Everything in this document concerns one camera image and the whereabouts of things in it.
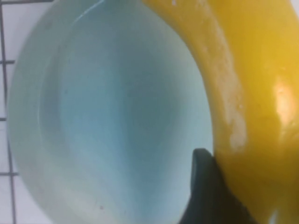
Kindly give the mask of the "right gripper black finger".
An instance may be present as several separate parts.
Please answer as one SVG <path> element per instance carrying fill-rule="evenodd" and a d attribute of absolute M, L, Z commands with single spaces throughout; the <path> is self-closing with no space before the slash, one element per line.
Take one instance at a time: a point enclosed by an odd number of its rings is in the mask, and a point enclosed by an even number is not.
<path fill-rule="evenodd" d="M 255 224 L 231 194 L 215 158 L 204 148 L 192 154 L 191 196 L 181 224 Z"/>

